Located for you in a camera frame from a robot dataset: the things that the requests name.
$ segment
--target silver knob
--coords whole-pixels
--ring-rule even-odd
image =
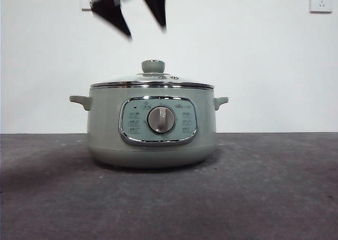
[[[174,113],[164,106],[153,108],[148,115],[148,125],[156,133],[167,133],[175,124]]]

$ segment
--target mint green pot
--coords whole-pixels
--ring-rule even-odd
[[[88,148],[101,162],[132,168],[175,167],[203,161],[216,146],[213,86],[163,73],[164,62],[142,63],[144,73],[93,84],[89,97],[70,96],[88,111]]]

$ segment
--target gray table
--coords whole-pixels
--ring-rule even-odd
[[[2,239],[338,239],[338,133],[218,134],[189,167],[93,161],[84,134],[2,135]]]

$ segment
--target motion-blurred object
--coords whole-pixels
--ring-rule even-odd
[[[159,25],[166,29],[165,0],[144,0],[152,11]],[[124,35],[132,35],[122,15],[120,0],[98,0],[91,4],[91,10],[110,24],[118,28]]]

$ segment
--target lid knob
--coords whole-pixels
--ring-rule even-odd
[[[160,60],[146,60],[142,62],[143,72],[164,72],[164,62]]]

